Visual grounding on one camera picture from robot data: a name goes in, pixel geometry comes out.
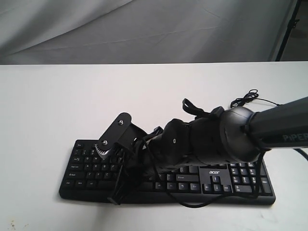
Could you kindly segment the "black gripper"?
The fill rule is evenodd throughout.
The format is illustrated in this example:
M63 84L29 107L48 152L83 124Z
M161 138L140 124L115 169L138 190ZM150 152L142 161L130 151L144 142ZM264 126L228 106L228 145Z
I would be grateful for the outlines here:
M163 142L162 134L151 134L137 139L134 152L127 155L107 198L114 205L122 201L135 189L135 183L147 178L160 179L159 175L173 170L171 152Z

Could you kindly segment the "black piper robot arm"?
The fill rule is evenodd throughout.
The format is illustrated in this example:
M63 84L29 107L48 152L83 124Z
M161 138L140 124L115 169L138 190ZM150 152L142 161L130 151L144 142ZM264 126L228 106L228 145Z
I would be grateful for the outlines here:
M122 203L138 188L145 177L157 179L154 193L139 196L144 200L174 201L199 208L223 198L241 197L255 200L266 193L261 164L266 152L291 148L298 152L308 146L308 100L280 104L263 112L253 112L240 102L229 110L217 107L211 112L195 107L184 99L182 108L194 115L191 122L172 119L164 128L148 134L134 125L131 115L120 113L98 142L102 158L119 155L121 167L109 201ZM237 189L218 181L217 174L206 172L210 181L198 177L177 176L162 181L160 174L180 167L256 162L256 181Z

